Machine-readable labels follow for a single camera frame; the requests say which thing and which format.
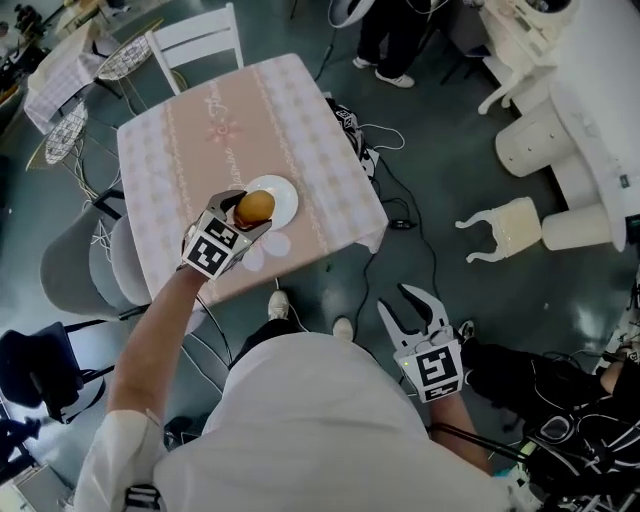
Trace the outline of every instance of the chair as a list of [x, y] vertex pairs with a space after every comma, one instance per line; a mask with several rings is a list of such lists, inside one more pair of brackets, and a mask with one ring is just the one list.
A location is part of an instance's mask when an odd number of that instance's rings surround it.
[[[102, 194], [44, 252], [40, 281], [49, 301], [62, 311], [102, 320], [125, 320], [144, 311], [151, 302], [128, 218], [106, 204], [111, 197], [124, 199], [124, 194], [113, 189]], [[93, 235], [105, 214], [116, 221], [111, 244], [116, 281], [127, 300], [140, 306], [123, 313], [119, 313], [100, 294], [89, 268]]]
[[174, 94], [180, 94], [180, 87], [171, 72], [172, 68], [207, 55], [234, 50], [238, 68], [244, 67], [238, 27], [233, 4], [223, 9], [211, 11], [168, 27], [148, 31], [147, 41], [167, 78]]
[[[0, 389], [4, 397], [29, 408], [44, 402], [49, 416], [61, 423], [70, 423], [77, 414], [63, 418], [62, 409], [78, 400], [78, 391], [85, 384], [109, 373], [113, 366], [99, 371], [80, 370], [69, 333], [102, 322], [94, 320], [70, 326], [56, 322], [32, 335], [6, 332], [0, 338]], [[94, 405], [105, 390], [103, 382], [87, 408]]]
[[475, 259], [496, 262], [523, 251], [542, 238], [538, 213], [530, 197], [520, 197], [493, 210], [478, 212], [467, 222], [456, 222], [456, 227], [466, 229], [481, 220], [491, 224], [497, 247], [490, 254], [469, 254], [467, 263]]
[[147, 107], [142, 96], [140, 96], [138, 90], [134, 87], [133, 83], [131, 83], [131, 80], [129, 80], [129, 76], [151, 56], [151, 48], [144, 36], [145, 32], [155, 30], [163, 21], [164, 20], [162, 19], [154, 21], [149, 26], [127, 39], [107, 58], [107, 60], [102, 63], [96, 73], [95, 81], [98, 84], [100, 82], [118, 82], [120, 90], [127, 100], [129, 110], [134, 116], [137, 114], [131, 104], [131, 98], [127, 96], [127, 93], [122, 86], [121, 80], [126, 80], [129, 83], [129, 86], [140, 100], [140, 103], [142, 103], [145, 109], [148, 109], [149, 107]]
[[[87, 121], [89, 119], [93, 118], [89, 117], [89, 112], [87, 111], [87, 106], [84, 100], [78, 101], [73, 109], [71, 109], [71, 111], [69, 111], [69, 113], [60, 120], [56, 127], [51, 130], [51, 133], [49, 133], [49, 135], [47, 135], [38, 145], [31, 155], [31, 158], [29, 158], [25, 170], [49, 169], [60, 163], [67, 169], [67, 171], [73, 174], [74, 178], [81, 181], [81, 177], [78, 176], [67, 164], [66, 158], [72, 153], [74, 148], [77, 151], [77, 155], [73, 156], [80, 158], [82, 155], [80, 141], [82, 141], [85, 135], [109, 153], [113, 158], [118, 160], [118, 155], [86, 133]], [[100, 124], [104, 124], [97, 119], [93, 120]]]

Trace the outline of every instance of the gray floor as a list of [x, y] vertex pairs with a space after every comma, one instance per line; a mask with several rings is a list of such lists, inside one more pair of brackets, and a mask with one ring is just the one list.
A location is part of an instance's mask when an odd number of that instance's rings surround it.
[[[222, 4], [222, 0], [173, 0], [125, 27], [117, 36], [124, 40], [159, 17], [169, 24]], [[235, 6], [247, 64], [295, 52], [315, 73], [331, 35], [325, 1], [300, 0], [292, 21], [288, 19], [290, 0], [236, 0]], [[477, 114], [478, 104], [493, 89], [482, 75], [465, 81], [460, 73], [448, 85], [439, 85], [455, 58], [453, 54], [443, 55], [442, 39], [433, 38], [413, 65], [411, 72], [418, 85], [402, 91], [377, 81], [371, 72], [353, 68], [350, 60], [357, 38], [357, 27], [338, 34], [336, 50], [319, 85], [353, 109], [361, 123], [390, 126], [404, 134], [406, 147], [402, 151], [386, 151], [384, 158], [420, 204], [426, 236], [438, 255], [439, 289], [452, 321], [472, 317], [482, 340], [540, 353], [571, 353], [603, 346], [628, 297], [637, 266], [633, 251], [621, 255], [607, 245], [552, 253], [540, 244], [496, 264], [467, 264], [465, 256], [478, 247], [490, 246], [491, 238], [489, 231], [481, 228], [457, 231], [456, 220], [520, 196], [530, 196], [541, 217], [560, 211], [563, 205], [553, 179], [544, 173], [517, 179], [501, 168], [493, 140], [512, 118], [499, 107], [486, 117]], [[181, 71], [194, 85], [231, 69], [233, 58], [220, 55], [186, 65]], [[145, 64], [133, 79], [150, 105], [170, 96], [169, 87], [153, 62]], [[124, 102], [103, 90], [91, 91], [88, 101], [91, 114], [103, 121], [121, 124], [130, 118]], [[91, 122], [88, 130], [115, 150], [115, 132]], [[396, 143], [392, 135], [385, 133], [372, 132], [367, 137], [374, 144]], [[12, 213], [1, 228], [0, 322], [4, 329], [25, 333], [57, 320], [67, 324], [83, 320], [56, 310], [40, 287], [39, 263], [44, 249], [75, 218], [84, 201], [74, 179], [62, 168], [24, 172], [41, 139], [29, 120], [23, 118], [0, 146], [2, 154], [10, 159], [5, 172], [13, 176], [7, 190]], [[106, 187], [117, 170], [115, 160], [90, 141], [85, 165], [88, 179], [97, 189]], [[378, 178], [384, 197], [402, 195], [382, 169]], [[389, 211], [392, 215], [399, 213]], [[96, 250], [94, 256], [96, 279], [124, 309], [126, 304], [116, 291], [104, 255]], [[352, 246], [283, 276], [282, 284], [309, 329], [326, 332], [340, 314], [353, 319], [364, 294], [362, 269], [368, 257], [363, 247]], [[375, 299], [384, 297], [396, 307], [401, 319], [418, 327], [417, 317], [406, 308], [396, 284], [410, 283], [430, 290], [433, 264], [415, 230], [388, 231], [370, 268], [371, 293], [360, 318], [358, 341], [372, 350], [394, 376], [399, 376], [399, 371], [391, 359], [391, 343], [375, 309]], [[265, 321], [272, 290], [269, 286], [256, 288], [213, 308], [234, 352]], [[74, 336], [80, 366], [102, 368], [111, 364], [131, 328], [131, 323], [109, 324]], [[222, 350], [210, 323], [203, 325], [198, 334]], [[186, 345], [222, 384], [226, 370], [193, 340], [188, 339]], [[503, 413], [491, 410], [471, 393], [466, 392], [465, 396], [481, 434], [503, 441], [517, 439], [517, 434], [507, 436], [502, 432], [501, 426], [508, 419]], [[218, 393], [183, 357], [166, 418], [209, 412], [218, 399]], [[424, 408], [416, 405], [424, 413]], [[18, 418], [27, 412], [37, 415], [10, 404], [9, 410]], [[41, 440], [29, 448], [39, 460], [49, 462], [64, 479], [74, 483], [103, 414], [104, 401], [81, 414], [71, 426], [48, 427]]]

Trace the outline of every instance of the brown egg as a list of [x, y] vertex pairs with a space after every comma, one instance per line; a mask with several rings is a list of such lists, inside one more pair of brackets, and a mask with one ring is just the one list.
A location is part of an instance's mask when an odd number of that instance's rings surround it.
[[233, 219], [239, 227], [248, 227], [269, 220], [276, 200], [265, 190], [256, 190], [244, 196], [235, 208]]

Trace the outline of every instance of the shoe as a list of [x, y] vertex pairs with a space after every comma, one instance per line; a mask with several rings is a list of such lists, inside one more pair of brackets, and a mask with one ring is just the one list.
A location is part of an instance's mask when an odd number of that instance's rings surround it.
[[473, 323], [473, 320], [467, 320], [464, 322], [460, 328], [458, 329], [460, 336], [467, 341], [470, 338], [474, 338], [476, 335], [476, 325]]
[[353, 341], [353, 326], [347, 317], [340, 316], [336, 318], [333, 323], [333, 335], [346, 343]]
[[356, 57], [352, 62], [358, 69], [375, 68], [377, 66], [375, 62], [369, 62], [368, 60], [361, 59], [360, 57]]
[[376, 78], [391, 85], [395, 85], [396, 87], [400, 87], [400, 89], [410, 89], [416, 84], [415, 80], [410, 76], [401, 75], [398, 78], [387, 78], [386, 76], [382, 76], [378, 73], [378, 70], [376, 70]]
[[269, 320], [286, 319], [289, 316], [289, 297], [282, 290], [276, 290], [269, 299]]

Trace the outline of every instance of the sleeve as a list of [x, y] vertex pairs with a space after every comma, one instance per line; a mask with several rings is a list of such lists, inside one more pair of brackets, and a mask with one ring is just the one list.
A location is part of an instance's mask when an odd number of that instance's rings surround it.
[[150, 411], [107, 414], [82, 465], [75, 510], [124, 510], [131, 486], [152, 484], [153, 468], [167, 453], [162, 437], [160, 422]]

